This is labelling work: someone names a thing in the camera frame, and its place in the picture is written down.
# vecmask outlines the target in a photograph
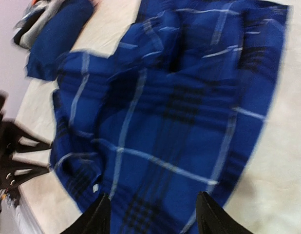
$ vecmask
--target blue fleece blanket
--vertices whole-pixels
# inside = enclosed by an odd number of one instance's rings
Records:
[[[106,193],[113,234],[197,234],[198,192],[224,205],[257,141],[287,10],[143,0],[114,55],[62,55],[50,161],[81,211]]]
[[[71,50],[93,10],[89,0],[65,0],[30,50],[26,66],[28,77],[56,79],[56,59]]]

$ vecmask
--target bed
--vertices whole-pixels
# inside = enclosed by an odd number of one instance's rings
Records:
[[[301,0],[289,17],[279,82],[256,148],[225,210],[256,234],[301,233]],[[140,0],[102,0],[73,50],[108,56],[134,22]],[[55,82],[32,80],[17,121],[52,140],[55,119],[51,93]],[[48,163],[49,152],[16,157]],[[80,215],[53,172],[21,186],[45,234],[58,234]]]

